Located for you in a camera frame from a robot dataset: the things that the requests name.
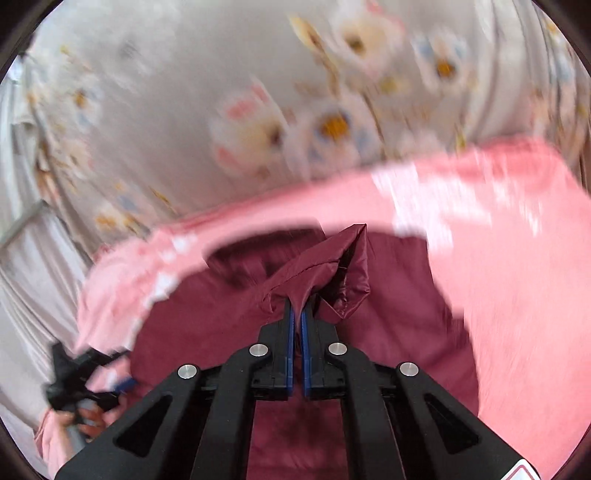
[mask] pink bedsheet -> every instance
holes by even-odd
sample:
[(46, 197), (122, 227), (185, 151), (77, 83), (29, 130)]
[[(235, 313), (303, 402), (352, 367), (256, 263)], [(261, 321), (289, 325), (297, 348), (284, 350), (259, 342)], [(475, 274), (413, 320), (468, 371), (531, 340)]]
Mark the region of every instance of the pink bedsheet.
[[(434, 278), (472, 337), (479, 417), (550, 479), (591, 420), (591, 200), (542, 141), (350, 173), (121, 244), (83, 290), (78, 352), (131, 347), (153, 302), (220, 244), (310, 222), (427, 237)], [(125, 370), (102, 371), (93, 387)], [(66, 453), (51, 413), (37, 442), (55, 474)]]

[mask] triangular cutout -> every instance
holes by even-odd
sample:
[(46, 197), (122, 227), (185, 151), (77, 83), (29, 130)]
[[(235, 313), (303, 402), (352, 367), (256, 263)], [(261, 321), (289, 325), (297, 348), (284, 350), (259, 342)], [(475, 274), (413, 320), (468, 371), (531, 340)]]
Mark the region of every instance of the triangular cutout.
[(450, 412), (434, 395), (428, 393), (424, 399), (450, 455), (460, 453), (479, 443), (478, 435)]
[(172, 402), (172, 395), (161, 397), (131, 427), (115, 439), (117, 447), (127, 450), (138, 457), (144, 458), (148, 456)]

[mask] round metal bolt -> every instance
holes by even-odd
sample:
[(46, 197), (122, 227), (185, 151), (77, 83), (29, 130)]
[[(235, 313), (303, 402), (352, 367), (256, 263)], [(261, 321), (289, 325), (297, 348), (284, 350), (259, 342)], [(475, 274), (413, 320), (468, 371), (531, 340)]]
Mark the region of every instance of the round metal bolt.
[(177, 373), (180, 378), (188, 380), (189, 378), (193, 378), (195, 375), (197, 375), (197, 367), (195, 365), (183, 365), (178, 369)]
[(262, 343), (255, 343), (248, 351), (252, 356), (265, 356), (269, 351), (269, 348), (267, 345), (263, 345)]
[(414, 377), (418, 373), (418, 367), (412, 362), (405, 362), (400, 365), (400, 373), (407, 377)]
[(347, 346), (344, 343), (331, 343), (329, 345), (329, 352), (333, 355), (344, 355), (347, 353)]

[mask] maroon garment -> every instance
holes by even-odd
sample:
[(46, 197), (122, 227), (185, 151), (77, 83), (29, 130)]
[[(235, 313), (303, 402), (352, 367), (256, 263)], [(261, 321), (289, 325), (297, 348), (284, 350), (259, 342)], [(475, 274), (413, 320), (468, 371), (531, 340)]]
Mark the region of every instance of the maroon garment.
[[(224, 363), (281, 319), (286, 297), (297, 313), (318, 292), (317, 317), (336, 323), (342, 342), (391, 367), (415, 362), (478, 412), (470, 339), (433, 283), (425, 240), (365, 225), (330, 237), (282, 231), (221, 248), (207, 264), (155, 304), (140, 331), (131, 354), (139, 395), (180, 365)], [(339, 403), (304, 401), (300, 391), (296, 384), (288, 402), (257, 404), (248, 478), (347, 478)]]

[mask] metal pin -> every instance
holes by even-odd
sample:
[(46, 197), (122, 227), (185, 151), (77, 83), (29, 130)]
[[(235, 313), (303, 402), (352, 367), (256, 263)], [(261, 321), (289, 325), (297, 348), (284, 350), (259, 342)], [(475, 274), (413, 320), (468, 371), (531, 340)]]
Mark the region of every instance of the metal pin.
[(333, 355), (344, 355), (347, 353), (347, 346), (344, 343), (331, 343), (329, 345), (329, 352)]
[(181, 368), (178, 369), (178, 375), (180, 378), (184, 378), (188, 380), (189, 378), (193, 378), (197, 375), (197, 367), (195, 365), (183, 365)]
[(248, 351), (252, 356), (265, 356), (269, 351), (269, 348), (267, 345), (263, 345), (262, 343), (255, 343)]
[(418, 373), (418, 367), (412, 362), (405, 362), (400, 365), (400, 373), (407, 377), (414, 377)]

